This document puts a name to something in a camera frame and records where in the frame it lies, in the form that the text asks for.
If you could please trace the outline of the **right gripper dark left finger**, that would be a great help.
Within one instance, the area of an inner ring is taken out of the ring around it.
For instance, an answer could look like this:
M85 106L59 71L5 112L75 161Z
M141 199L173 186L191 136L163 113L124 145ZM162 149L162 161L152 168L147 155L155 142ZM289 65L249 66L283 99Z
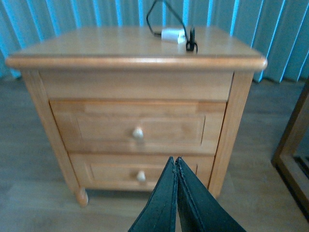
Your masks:
M166 166L130 232L174 232L176 226L178 177L174 158Z

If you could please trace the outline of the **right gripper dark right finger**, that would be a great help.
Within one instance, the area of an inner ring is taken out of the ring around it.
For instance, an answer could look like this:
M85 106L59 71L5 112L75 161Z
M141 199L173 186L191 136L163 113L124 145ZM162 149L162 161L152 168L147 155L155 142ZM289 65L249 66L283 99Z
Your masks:
M183 232L245 231L216 201L185 161L176 160L177 204Z

